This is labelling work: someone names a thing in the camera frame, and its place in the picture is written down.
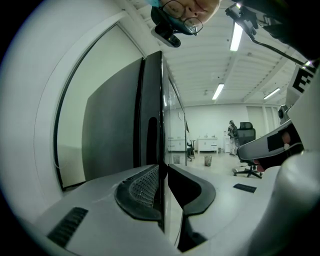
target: white ceiling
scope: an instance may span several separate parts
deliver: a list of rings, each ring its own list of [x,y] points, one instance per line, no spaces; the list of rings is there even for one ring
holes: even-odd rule
[[[151,6],[145,0],[129,0],[142,16],[150,30],[155,26],[150,17]],[[233,20],[225,9],[233,4],[223,0],[217,13],[204,25],[197,36],[178,34],[179,48],[171,48],[158,41],[167,59],[184,106],[209,104],[284,104],[287,86],[295,63],[281,55],[251,42],[242,33],[237,52],[230,51]],[[255,39],[291,54],[305,62],[294,49],[272,38],[263,28]],[[218,99],[212,101],[219,83],[225,86]],[[276,88],[280,92],[267,101],[263,98]]]

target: floor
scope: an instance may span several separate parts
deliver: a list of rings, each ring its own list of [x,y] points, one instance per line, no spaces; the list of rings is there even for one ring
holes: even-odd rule
[[[180,156],[180,163],[185,163],[184,153],[172,153],[173,156]],[[205,166],[205,156],[212,156],[211,166]],[[244,171],[245,166],[247,165],[245,162],[240,162],[237,156],[229,155],[229,153],[219,153],[208,152],[208,153],[200,153],[200,155],[195,152],[195,158],[192,161],[187,161],[187,166],[197,168],[198,170],[210,170],[215,174],[222,175],[230,175],[233,176],[234,173],[232,171],[233,168],[236,168],[238,171]],[[247,177],[247,174],[237,174],[239,177]],[[250,178],[258,179],[257,177],[251,175]]]

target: office chair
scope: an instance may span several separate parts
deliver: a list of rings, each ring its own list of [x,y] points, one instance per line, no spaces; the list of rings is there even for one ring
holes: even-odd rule
[[[240,128],[237,130],[237,140],[240,146],[252,142],[256,139],[256,130],[254,129],[252,123],[250,122],[241,122]],[[240,159],[241,163],[247,163],[250,169],[245,168],[244,171],[237,171],[237,169],[233,168],[233,176],[237,176],[237,174],[247,174],[247,178],[251,175],[256,176],[259,179],[262,179],[262,173],[260,175],[257,174],[257,171],[254,170],[257,166],[253,162],[253,160],[242,160]]]
[[[195,156],[195,148],[193,147],[191,140],[190,140],[190,144],[188,144],[188,142],[187,142],[186,145],[188,146],[187,149],[186,149],[186,156],[187,156],[187,158],[190,159],[190,162],[192,162],[192,158],[191,157],[196,158],[196,156]]]

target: trash can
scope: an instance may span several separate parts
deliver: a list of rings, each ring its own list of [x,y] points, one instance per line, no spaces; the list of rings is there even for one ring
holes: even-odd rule
[[[180,164],[180,155],[174,155],[173,156],[173,163],[174,164]]]
[[[212,155],[206,155],[204,157],[204,166],[211,166]]]

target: black cable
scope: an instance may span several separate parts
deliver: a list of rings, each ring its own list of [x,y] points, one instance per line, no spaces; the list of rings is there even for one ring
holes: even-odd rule
[[[258,41],[254,40],[254,39],[251,39],[251,41],[254,42],[254,43],[257,44],[257,45],[264,46],[264,47],[266,47],[266,48],[268,48],[268,49],[276,52],[277,54],[280,54],[281,56],[283,56],[283,57],[285,57],[285,58],[293,61],[294,63],[297,63],[297,64],[300,65],[300,66],[303,66],[303,65],[304,65],[304,63],[301,62],[300,60],[297,60],[296,58],[293,58],[293,57],[285,54],[284,52],[278,50],[277,48],[274,48],[274,47],[272,47],[272,46],[270,46],[270,45],[268,45],[268,44],[262,43],[262,42],[258,42]]]

